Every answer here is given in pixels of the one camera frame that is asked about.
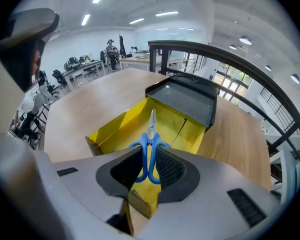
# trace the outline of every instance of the person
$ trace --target person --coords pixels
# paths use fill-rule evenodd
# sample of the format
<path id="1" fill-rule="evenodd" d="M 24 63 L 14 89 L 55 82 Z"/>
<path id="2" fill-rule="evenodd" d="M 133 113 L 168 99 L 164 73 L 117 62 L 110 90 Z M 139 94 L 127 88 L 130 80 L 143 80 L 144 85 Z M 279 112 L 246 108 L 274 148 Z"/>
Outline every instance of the person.
<path id="1" fill-rule="evenodd" d="M 136 50 L 133 46 L 131 46 L 131 51 L 130 51 L 130 53 L 133 54 L 133 53 L 136 53 L 136 52 L 137 52 L 137 50 Z"/>
<path id="2" fill-rule="evenodd" d="M 108 56 L 110 58 L 112 71 L 116 71 L 116 56 L 115 56 L 115 51 L 112 46 L 112 43 L 113 43 L 113 40 L 110 39 L 106 46 L 106 52 L 108 53 Z"/>
<path id="3" fill-rule="evenodd" d="M 55 98 L 48 92 L 46 87 L 46 82 L 48 82 L 47 77 L 45 76 L 44 72 L 39 69 L 38 75 L 38 85 L 39 85 L 39 93 L 43 99 L 44 103 L 51 104 L 55 101 Z"/>
<path id="4" fill-rule="evenodd" d="M 10 130 L 13 131 L 20 138 L 22 138 L 24 135 L 29 136 L 29 138 L 32 139 L 33 143 L 36 145 L 41 138 L 41 134 L 31 130 L 32 121 L 35 121 L 36 124 L 40 126 L 38 119 L 36 119 L 34 114 L 31 112 L 34 105 L 35 105 L 34 101 L 29 96 L 24 97 L 20 108 L 18 108 L 18 110 L 14 115 L 14 119 L 12 120 L 12 123 L 10 125 Z M 21 122 L 21 125 L 18 129 L 17 123 L 19 121 L 20 111 L 24 112 L 25 118 Z"/>

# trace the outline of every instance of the black slot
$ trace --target black slot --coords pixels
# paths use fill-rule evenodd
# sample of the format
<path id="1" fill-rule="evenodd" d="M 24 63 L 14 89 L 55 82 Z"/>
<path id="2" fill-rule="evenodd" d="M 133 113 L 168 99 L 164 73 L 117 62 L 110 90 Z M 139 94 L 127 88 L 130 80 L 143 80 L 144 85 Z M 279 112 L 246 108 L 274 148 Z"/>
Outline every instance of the black slot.
<path id="1" fill-rule="evenodd" d="M 254 227 L 267 217 L 241 188 L 230 190 L 227 194 L 242 214 L 245 221 L 249 224 L 250 228 Z"/>
<path id="2" fill-rule="evenodd" d="M 75 173 L 77 171 L 78 171 L 78 169 L 76 169 L 74 167 L 70 167 L 70 168 L 63 169 L 63 170 L 57 170 L 56 173 L 61 177 L 61 176 L 65 176 L 68 174 Z"/>

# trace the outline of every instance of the metal railing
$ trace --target metal railing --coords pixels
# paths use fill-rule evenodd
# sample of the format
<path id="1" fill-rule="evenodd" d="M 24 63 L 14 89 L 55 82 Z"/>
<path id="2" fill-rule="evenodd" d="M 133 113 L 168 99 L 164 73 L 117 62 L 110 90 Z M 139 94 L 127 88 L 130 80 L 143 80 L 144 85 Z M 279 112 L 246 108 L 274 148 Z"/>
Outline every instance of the metal railing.
<path id="1" fill-rule="evenodd" d="M 288 128 L 286 132 L 284 132 L 281 127 L 279 127 L 263 110 L 257 107 L 248 99 L 244 98 L 243 96 L 239 95 L 238 93 L 218 84 L 211 80 L 206 79 L 207 84 L 217 87 L 219 90 L 223 90 L 235 98 L 239 99 L 240 101 L 244 102 L 246 105 L 251 107 L 257 113 L 259 113 L 263 118 L 265 118 L 280 134 L 281 137 L 277 139 L 273 143 L 268 144 L 269 153 L 273 153 L 277 150 L 277 147 L 280 146 L 282 143 L 287 142 L 294 154 L 296 154 L 297 159 L 300 160 L 300 154 L 296 150 L 295 146 L 289 140 L 289 137 L 298 129 L 300 132 L 300 113 L 293 104 L 293 102 L 289 99 L 287 94 L 274 82 L 269 76 L 267 76 L 264 72 L 262 72 L 259 68 L 251 64 L 250 62 L 246 61 L 244 58 L 239 57 L 233 53 L 230 53 L 226 50 L 196 43 L 196 42 L 189 42 L 189 41 L 176 41 L 176 40 L 158 40 L 158 41 L 149 41 L 150 46 L 150 66 L 149 70 L 151 72 L 156 71 L 156 54 L 157 50 L 162 50 L 162 58 L 161 58 L 161 71 L 160 73 L 166 75 L 167 72 L 174 73 L 174 74 L 182 74 L 191 76 L 192 78 L 202 80 L 202 77 L 197 75 L 192 75 L 186 73 L 184 71 L 179 71 L 175 69 L 168 68 L 168 59 L 169 54 L 171 51 L 179 51 L 179 52 L 186 52 L 191 54 L 196 54 L 203 57 L 208 57 L 219 62 L 223 62 L 228 64 L 241 72 L 247 74 L 259 84 L 261 84 L 265 89 L 267 89 L 274 98 L 281 104 L 281 107 L 284 107 L 287 113 L 291 117 L 291 121 L 293 123 L 288 124 Z"/>
<path id="2" fill-rule="evenodd" d="M 283 126 L 283 131 L 286 133 L 295 123 L 287 109 L 282 106 L 282 104 L 266 88 L 262 89 L 260 96 L 263 97 L 266 100 L 266 103 L 272 108 L 274 114 Z M 297 129 L 293 134 L 300 135 L 300 130 Z"/>

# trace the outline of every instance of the scissor blade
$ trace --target scissor blade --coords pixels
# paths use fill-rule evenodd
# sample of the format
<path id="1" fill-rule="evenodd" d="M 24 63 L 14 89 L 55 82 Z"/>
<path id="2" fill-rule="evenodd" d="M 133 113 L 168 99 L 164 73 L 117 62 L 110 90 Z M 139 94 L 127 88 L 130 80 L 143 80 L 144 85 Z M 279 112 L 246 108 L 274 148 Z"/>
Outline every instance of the scissor blade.
<path id="1" fill-rule="evenodd" d="M 152 131 L 152 138 L 154 137 L 154 135 L 156 133 L 156 122 L 157 122 L 156 110 L 152 109 L 151 116 L 150 116 L 150 121 L 149 121 L 149 128 Z"/>

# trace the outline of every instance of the white desk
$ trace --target white desk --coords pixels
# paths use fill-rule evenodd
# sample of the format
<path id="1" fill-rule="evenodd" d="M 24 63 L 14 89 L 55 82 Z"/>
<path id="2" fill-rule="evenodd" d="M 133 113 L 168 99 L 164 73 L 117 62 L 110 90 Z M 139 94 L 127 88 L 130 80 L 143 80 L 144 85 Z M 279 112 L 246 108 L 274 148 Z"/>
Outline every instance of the white desk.
<path id="1" fill-rule="evenodd" d="M 105 76 L 106 75 L 106 70 L 105 70 L 105 65 L 104 65 L 103 60 L 97 60 L 97 61 L 94 61 L 90 64 L 85 65 L 85 66 L 78 67 L 77 69 L 71 69 L 71 70 L 68 70 L 68 71 L 64 72 L 62 75 L 64 76 L 64 79 L 65 79 L 66 83 L 68 84 L 70 91 L 72 92 L 77 88 L 77 87 L 72 85 L 72 83 L 70 81 L 70 75 L 72 75 L 73 73 L 78 72 L 78 71 L 83 71 L 85 69 L 95 67 L 96 68 L 96 74 L 97 74 L 98 78 L 100 78 L 101 76 L 100 76 L 99 71 L 98 71 L 98 66 L 99 65 L 102 66 L 103 75 Z"/>
<path id="2" fill-rule="evenodd" d="M 159 68 L 161 67 L 161 60 L 162 60 L 162 56 L 161 55 L 157 55 L 156 59 L 155 59 L 155 71 L 156 73 L 158 72 Z M 134 66 L 137 66 L 137 69 L 146 69 L 146 71 L 149 71 L 149 67 L 150 67 L 150 57 L 140 57 L 140 58 L 136 58 L 136 57 L 130 57 L 130 58 L 121 58 L 120 60 L 120 69 L 123 69 L 123 66 L 125 68 L 134 68 Z M 172 58 L 170 57 L 168 59 L 168 64 L 171 63 L 179 63 L 180 59 L 178 58 Z"/>

